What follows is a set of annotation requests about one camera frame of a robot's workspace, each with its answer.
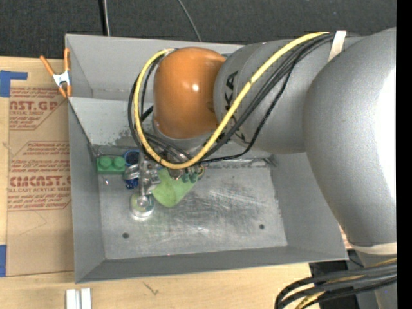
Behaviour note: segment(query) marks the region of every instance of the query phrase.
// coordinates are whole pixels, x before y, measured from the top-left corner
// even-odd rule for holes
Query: blue object
[[[27,80],[27,72],[0,71],[0,97],[10,97],[11,80]]]
[[[0,245],[0,277],[6,277],[6,245]]]
[[[139,179],[133,178],[131,180],[124,180],[128,189],[136,189],[139,185]]]
[[[139,150],[128,150],[123,154],[126,166],[132,166],[139,163]]]

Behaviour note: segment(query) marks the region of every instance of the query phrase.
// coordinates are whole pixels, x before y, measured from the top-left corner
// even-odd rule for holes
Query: orange clip
[[[60,75],[55,74],[52,66],[47,61],[47,59],[41,55],[40,60],[43,62],[44,67],[47,72],[54,78],[56,85],[59,87],[60,94],[64,97],[71,97],[71,84],[70,84],[70,50],[69,48],[64,49],[64,72]],[[63,90],[62,84],[66,83],[66,92]]]

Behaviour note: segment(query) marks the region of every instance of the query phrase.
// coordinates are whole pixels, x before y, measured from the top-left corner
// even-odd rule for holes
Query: green lego brick
[[[97,158],[97,174],[123,174],[126,161],[123,157],[101,156]]]

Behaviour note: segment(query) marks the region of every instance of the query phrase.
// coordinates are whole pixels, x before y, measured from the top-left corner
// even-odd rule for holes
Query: black cable cord
[[[141,101],[140,101],[140,112],[143,111],[143,106],[144,106],[144,97],[145,97],[145,93],[146,93],[146,89],[147,89],[147,84],[149,82],[149,77],[152,74],[153,70],[155,69],[156,65],[159,63],[161,58],[155,60],[153,62],[153,64],[151,65],[147,76],[145,78],[144,81],[144,85],[142,88],[142,96],[141,96]],[[135,95],[135,89],[136,89],[136,83],[137,83],[137,78],[135,80],[135,83],[133,84],[133,87],[130,91],[130,96],[129,96],[129,101],[127,104],[127,120],[129,122],[129,128],[130,128],[130,132],[131,132],[131,136],[133,138],[133,140],[135,141],[136,145],[138,146],[139,150],[144,150],[144,148],[142,147],[142,144],[140,143],[137,135],[136,135],[136,131],[135,131],[135,125],[133,124],[133,119],[132,119],[132,106],[133,106],[133,97]],[[140,119],[143,122],[151,113],[153,112],[153,106],[151,106],[150,108],[148,108],[144,113],[142,113],[140,115]],[[172,155],[173,157],[175,157],[177,160],[179,161],[183,161],[183,158],[176,154],[176,152],[180,153],[181,155],[183,155],[184,157],[186,157],[187,159],[190,159],[190,156],[183,150],[181,150],[178,147],[175,147],[172,144],[166,144],[161,138],[158,138],[152,134],[145,134],[147,139],[156,144],[158,147],[162,148],[165,152],[169,153],[170,155]]]
[[[307,277],[301,279],[300,281],[296,281],[288,286],[286,286],[276,297],[275,303],[280,303],[281,300],[291,291],[295,290],[296,288],[310,285],[310,284],[317,284],[322,282],[327,282],[331,279],[339,279],[345,277],[353,277],[359,275],[368,275],[368,276],[376,276],[382,274],[390,274],[393,271],[396,271],[397,264],[396,263],[386,263],[384,265],[379,265],[376,267],[368,267],[368,268],[360,268],[354,270],[345,270],[345,271],[338,271],[338,272],[330,272],[321,276],[317,277]]]
[[[225,136],[211,150],[209,150],[205,154],[203,160],[208,156],[212,155],[213,153],[215,153],[219,148],[221,148],[224,144],[227,143],[227,141],[233,136],[233,134],[241,127],[241,125],[250,116],[250,114],[253,113],[253,111],[259,106],[259,104],[267,96],[269,91],[272,90],[272,88],[286,75],[286,73],[288,73],[299,61],[305,58],[309,53],[311,53],[321,45],[325,44],[326,42],[332,40],[333,37],[334,35],[332,34],[320,36],[320,38],[317,38],[317,40],[310,41],[307,45],[301,46],[299,49],[295,50],[292,54],[290,54],[282,62],[282,65],[278,67],[275,70],[275,72],[273,72],[273,74],[270,76],[270,78],[265,82],[259,93],[254,97],[252,102],[249,104],[249,106],[246,108],[243,114],[239,117],[238,121],[234,124],[234,126],[231,127],[231,129],[228,132],[226,132]]]
[[[177,1],[179,2],[179,5],[181,6],[181,8],[183,9],[183,11],[185,12],[185,15],[186,15],[187,19],[189,20],[189,22],[190,22],[190,24],[191,24],[191,26],[192,26],[192,29],[193,29],[193,31],[195,32],[198,40],[201,42],[201,37],[200,37],[199,31],[198,31],[198,29],[196,28],[196,25],[194,25],[194,22],[193,22],[193,20],[192,20],[192,17],[190,16],[189,12],[187,11],[185,5],[183,4],[182,0],[177,0]]]
[[[106,24],[106,12],[104,9],[104,0],[97,0],[100,23],[102,24],[103,35],[108,36],[108,25]]]
[[[213,159],[205,159],[205,160],[202,160],[200,163],[201,164],[206,164],[206,163],[211,163],[211,162],[220,162],[222,160],[236,159],[236,158],[239,158],[240,156],[243,156],[246,153],[248,153],[250,151],[250,149],[252,148],[252,146],[255,144],[255,141],[258,139],[260,131],[262,130],[263,126],[265,125],[265,122],[266,122],[267,118],[269,117],[269,115],[272,112],[273,108],[275,107],[277,101],[280,99],[282,93],[284,92],[291,74],[292,74],[292,70],[289,71],[289,74],[288,74],[285,82],[283,83],[281,90],[276,95],[276,98],[270,104],[269,108],[267,109],[267,111],[265,113],[265,116],[262,118],[261,122],[259,123],[258,127],[256,128],[256,131],[253,134],[252,140],[250,141],[249,145],[247,146],[247,148],[242,153],[234,154],[232,156],[224,156],[224,157],[218,157],[218,158],[213,158]]]
[[[393,272],[392,274],[386,274],[383,276],[373,276],[373,277],[369,277],[369,276],[364,276],[364,277],[360,277],[358,279],[355,280],[344,280],[344,281],[337,281],[334,283],[324,283],[321,286],[317,285],[315,287],[312,288],[307,288],[306,290],[302,290],[300,292],[296,292],[294,294],[292,294],[291,296],[283,299],[282,301],[280,301],[279,303],[277,303],[277,306],[275,306],[276,309],[283,309],[284,307],[288,306],[290,303],[302,298],[302,297],[306,297],[309,295],[313,295],[319,292],[329,292],[329,293],[333,293],[333,292],[344,292],[342,291],[342,289],[347,289],[347,288],[351,288],[351,287],[355,287],[355,288],[360,288],[362,286],[368,286],[371,284],[376,284],[376,283],[380,283],[383,281],[386,281],[390,278],[394,278],[396,277],[397,273],[396,271]]]
[[[318,48],[320,45],[324,44],[325,42],[329,41],[330,39],[331,39],[331,36],[328,35],[327,38],[323,38],[322,40],[320,40],[318,42],[315,42],[314,44],[311,44],[309,47],[302,47],[300,50],[295,51],[291,56],[289,56],[284,61],[284,63],[286,65],[281,66],[280,68],[278,68],[272,74],[272,76],[263,85],[263,87],[261,89],[261,95],[258,94],[255,97],[255,99],[251,102],[249,107],[245,110],[245,112],[242,114],[242,116],[239,118],[239,120],[235,123],[235,125],[230,129],[230,131],[227,134],[225,134],[225,136],[211,150],[209,150],[205,154],[205,156],[200,161],[200,163],[201,164],[206,164],[206,163],[211,163],[211,162],[219,162],[219,161],[222,161],[222,160],[235,159],[235,158],[239,158],[240,156],[243,156],[244,154],[248,153],[252,149],[252,146],[254,145],[254,143],[256,142],[256,140],[257,140],[257,138],[260,134],[260,131],[262,130],[263,126],[265,125],[265,122],[267,121],[267,119],[268,119],[269,115],[271,114],[273,108],[275,107],[275,105],[277,104],[277,102],[281,98],[281,95],[285,91],[286,86],[287,86],[288,81],[289,81],[289,78],[292,74],[294,66],[299,61],[301,61],[304,57],[306,57],[310,52],[312,52],[313,50],[315,50],[316,48]],[[255,133],[252,137],[252,140],[250,141],[247,148],[240,154],[235,154],[235,155],[232,155],[232,156],[218,157],[218,158],[213,158],[213,159],[204,159],[204,158],[212,155],[213,153],[215,153],[222,145],[224,145],[227,142],[227,140],[230,139],[230,137],[232,137],[232,135],[246,121],[246,119],[249,117],[251,112],[253,112],[257,108],[257,106],[260,104],[260,102],[266,97],[266,95],[270,91],[270,89],[272,89],[273,86],[275,86],[275,84],[277,82],[279,82],[279,80],[281,80],[281,78],[283,78],[285,76],[287,71],[288,71],[288,74],[287,74],[286,79],[285,79],[285,81],[282,85],[282,88],[279,90],[279,92],[277,93],[275,99],[272,101],[270,107],[267,109],[267,112],[265,113],[265,116],[262,118],[261,122],[259,123],[259,125],[258,125],[258,127],[257,127],[257,129],[256,129],[256,131],[255,131]]]
[[[342,291],[342,292],[330,292],[329,294],[323,294],[321,296],[319,296],[317,299],[314,299],[313,301],[310,301],[308,303],[306,303],[302,309],[306,309],[309,306],[312,306],[315,303],[323,303],[323,302],[327,302],[327,301],[331,301],[334,299],[341,299],[343,297],[348,297],[351,295],[355,295],[355,294],[361,294],[364,292],[369,292],[372,290],[376,290],[378,288],[382,288],[384,286],[389,286],[393,283],[397,282],[397,278],[398,277],[393,277],[393,278],[389,278],[385,281],[382,281],[380,283],[376,283],[376,284],[372,284],[372,285],[368,285],[365,287],[361,287],[361,288],[356,288],[354,290],[350,290],[350,291]]]

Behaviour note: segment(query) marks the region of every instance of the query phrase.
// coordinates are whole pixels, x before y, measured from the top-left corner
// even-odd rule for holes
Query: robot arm
[[[142,149],[176,179],[204,173],[201,163],[228,140],[247,151],[306,151],[364,264],[396,257],[396,29],[346,38],[331,61],[333,35],[305,38],[252,44],[227,58],[202,48],[159,55],[154,134],[185,154],[162,156],[142,140],[137,92]],[[397,307],[396,284],[391,287],[377,292],[381,308]]]

